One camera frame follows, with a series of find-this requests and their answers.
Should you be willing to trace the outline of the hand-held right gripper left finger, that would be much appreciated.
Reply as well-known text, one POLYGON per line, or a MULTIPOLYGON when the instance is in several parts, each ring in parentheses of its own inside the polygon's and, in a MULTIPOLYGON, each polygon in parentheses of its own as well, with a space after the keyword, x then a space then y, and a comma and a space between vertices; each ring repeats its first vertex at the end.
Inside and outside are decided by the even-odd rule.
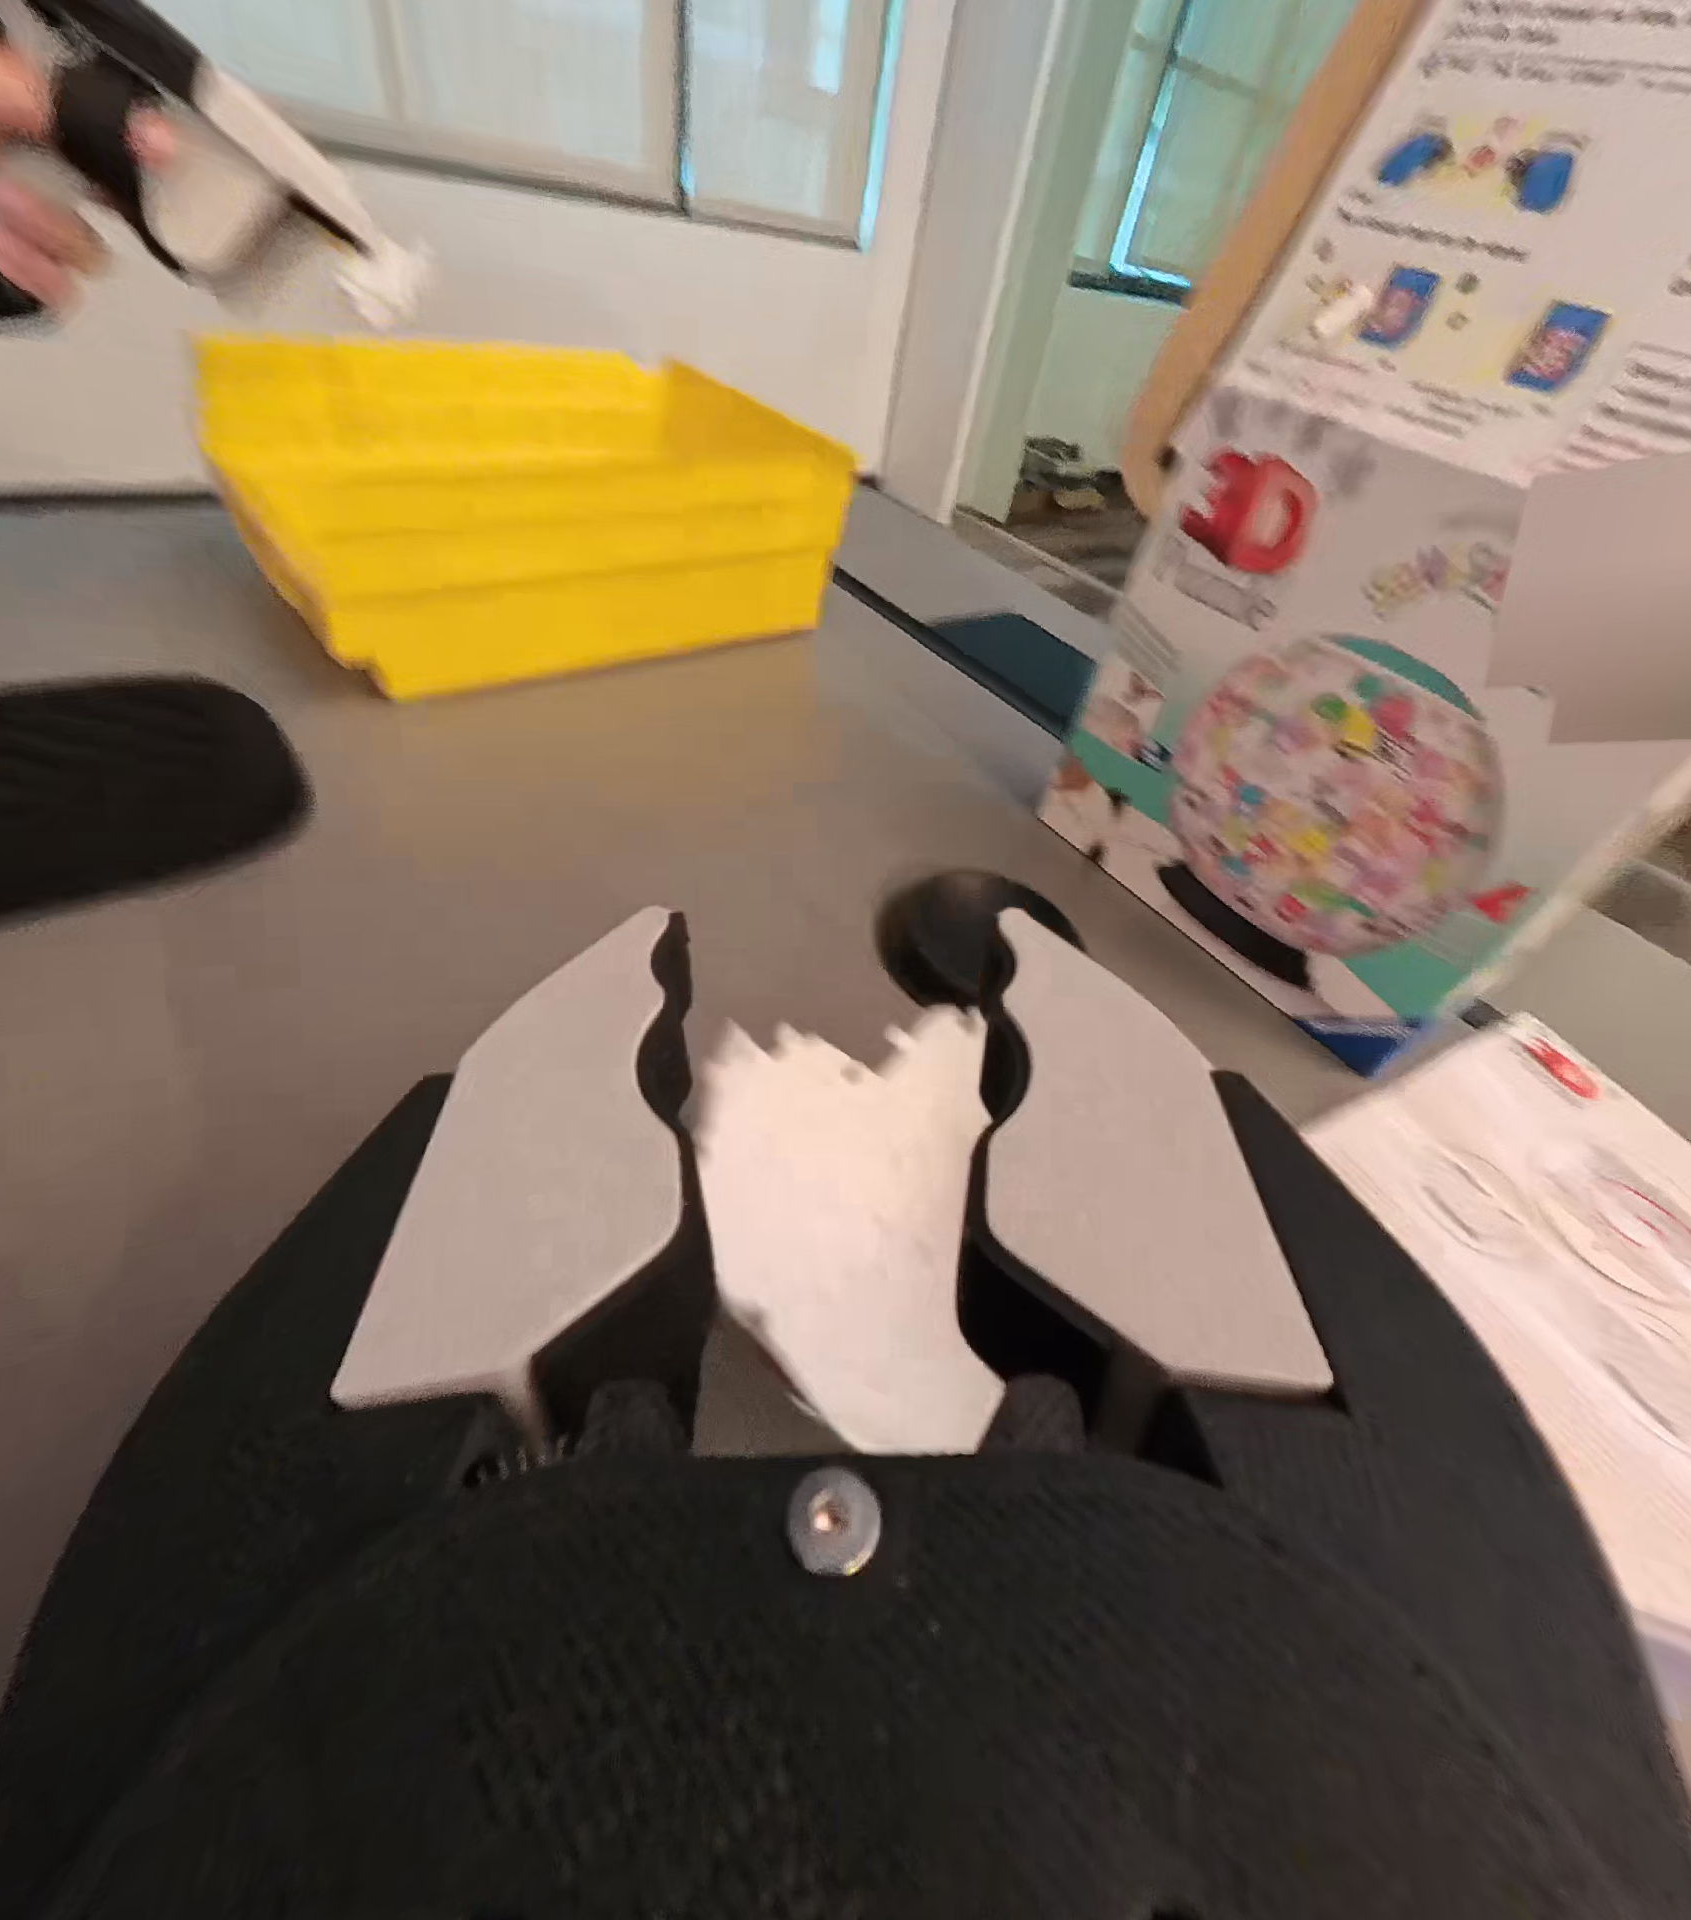
POLYGON ((646 908, 474 1041, 330 1382, 348 1410, 584 1411, 700 1393, 714 1248, 694 1146, 686 918, 646 908))

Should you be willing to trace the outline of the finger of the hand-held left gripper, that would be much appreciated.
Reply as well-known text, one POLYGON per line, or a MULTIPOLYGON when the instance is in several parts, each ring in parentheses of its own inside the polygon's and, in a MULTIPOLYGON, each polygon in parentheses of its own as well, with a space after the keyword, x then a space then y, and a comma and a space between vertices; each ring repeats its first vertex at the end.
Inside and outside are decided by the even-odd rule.
POLYGON ((204 65, 204 121, 306 220, 362 259, 390 261, 392 244, 348 176, 262 94, 214 62, 204 65))
POLYGON ((168 158, 168 254, 190 282, 282 282, 294 241, 282 188, 208 125, 168 158))

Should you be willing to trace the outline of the single white jigsaw piece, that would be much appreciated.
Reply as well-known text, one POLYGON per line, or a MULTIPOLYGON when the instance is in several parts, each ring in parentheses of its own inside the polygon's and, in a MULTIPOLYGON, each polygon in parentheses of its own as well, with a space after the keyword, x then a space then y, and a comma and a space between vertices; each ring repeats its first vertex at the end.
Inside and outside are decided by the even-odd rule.
POLYGON ((432 282, 432 258, 424 247, 380 237, 366 247, 342 245, 332 278, 358 321, 392 332, 420 312, 432 282))

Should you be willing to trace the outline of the partly built puzzle ball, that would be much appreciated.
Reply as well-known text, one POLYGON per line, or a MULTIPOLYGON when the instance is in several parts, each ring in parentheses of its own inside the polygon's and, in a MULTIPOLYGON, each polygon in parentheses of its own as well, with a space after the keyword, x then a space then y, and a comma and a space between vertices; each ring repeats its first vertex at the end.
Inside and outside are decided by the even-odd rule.
POLYGON ((874 1063, 786 1023, 728 1023, 704 1063, 720 1303, 860 1453, 970 1455, 1002 1403, 958 1317, 986 1040, 978 1011, 936 1005, 874 1063))

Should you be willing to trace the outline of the colourful puzzle box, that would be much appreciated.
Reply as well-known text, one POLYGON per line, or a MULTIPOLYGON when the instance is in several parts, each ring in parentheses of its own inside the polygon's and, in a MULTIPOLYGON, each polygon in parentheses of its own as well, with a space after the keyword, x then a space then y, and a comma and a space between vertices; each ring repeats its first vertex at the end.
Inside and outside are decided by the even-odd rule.
POLYGON ((1285 400, 1186 419, 1042 819, 1339 1065, 1477 1008, 1691 794, 1491 664, 1527 488, 1285 400))

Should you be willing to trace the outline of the wooden backing board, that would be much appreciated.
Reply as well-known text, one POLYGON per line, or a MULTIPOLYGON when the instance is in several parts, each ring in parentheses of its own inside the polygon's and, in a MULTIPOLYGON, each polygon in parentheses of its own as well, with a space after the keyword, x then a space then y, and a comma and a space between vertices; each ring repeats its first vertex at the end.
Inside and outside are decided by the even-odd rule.
MULTIPOLYGON (((1174 444, 1433 4, 1359 4, 1148 376, 1126 468, 1158 514, 1174 444)), ((1539 476, 1491 664, 1549 692, 1563 741, 1691 741, 1691 450, 1539 476)))

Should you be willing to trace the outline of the folded paper leaflet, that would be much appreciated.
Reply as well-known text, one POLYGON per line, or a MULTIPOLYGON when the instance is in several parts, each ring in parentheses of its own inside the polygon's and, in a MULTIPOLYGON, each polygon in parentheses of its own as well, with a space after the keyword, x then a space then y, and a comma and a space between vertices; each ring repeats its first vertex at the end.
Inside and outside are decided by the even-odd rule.
POLYGON ((1691 1663, 1691 1141, 1527 1015, 1305 1140, 1511 1383, 1653 1656, 1691 1663))

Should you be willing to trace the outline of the black ball stand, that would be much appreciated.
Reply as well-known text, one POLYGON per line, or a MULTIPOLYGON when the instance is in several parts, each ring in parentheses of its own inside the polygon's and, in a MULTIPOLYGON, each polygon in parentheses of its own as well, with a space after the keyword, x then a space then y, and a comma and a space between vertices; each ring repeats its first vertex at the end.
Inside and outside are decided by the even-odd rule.
POLYGON ((874 937, 894 984, 922 1005, 978 1010, 1008 973, 1006 909, 1086 950, 1072 920, 1036 887, 988 869, 942 869, 902 881, 882 901, 874 937))

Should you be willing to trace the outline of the white instruction sheet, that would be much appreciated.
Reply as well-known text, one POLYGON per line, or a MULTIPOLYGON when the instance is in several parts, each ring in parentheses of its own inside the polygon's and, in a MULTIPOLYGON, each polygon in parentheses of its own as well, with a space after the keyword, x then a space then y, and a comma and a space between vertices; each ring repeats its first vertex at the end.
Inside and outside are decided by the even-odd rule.
POLYGON ((1691 451, 1691 2, 1433 4, 1218 380, 1521 485, 1691 451))

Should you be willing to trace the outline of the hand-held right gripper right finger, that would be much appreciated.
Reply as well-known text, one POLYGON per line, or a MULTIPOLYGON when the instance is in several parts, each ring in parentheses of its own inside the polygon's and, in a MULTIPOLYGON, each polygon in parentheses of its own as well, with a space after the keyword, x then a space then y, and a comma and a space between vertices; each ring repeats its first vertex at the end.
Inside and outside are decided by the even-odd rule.
POLYGON ((1218 1068, 1024 908, 998 916, 958 1323, 1002 1379, 1323 1397, 1331 1364, 1218 1068))

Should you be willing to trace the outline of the large window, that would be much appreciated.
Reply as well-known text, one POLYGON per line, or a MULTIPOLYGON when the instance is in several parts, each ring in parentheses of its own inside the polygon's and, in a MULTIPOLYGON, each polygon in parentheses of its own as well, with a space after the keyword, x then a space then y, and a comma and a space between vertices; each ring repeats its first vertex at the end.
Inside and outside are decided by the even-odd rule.
POLYGON ((336 153, 860 250, 904 4, 156 2, 336 153))

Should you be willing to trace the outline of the yellow plastic bin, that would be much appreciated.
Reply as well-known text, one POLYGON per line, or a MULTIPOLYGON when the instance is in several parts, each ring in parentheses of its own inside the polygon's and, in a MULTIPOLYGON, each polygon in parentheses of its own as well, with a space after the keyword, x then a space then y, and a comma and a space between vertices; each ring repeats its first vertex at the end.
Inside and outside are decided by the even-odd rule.
POLYGON ((596 348, 192 338, 248 553, 390 699, 810 629, 854 451, 684 362, 596 348))

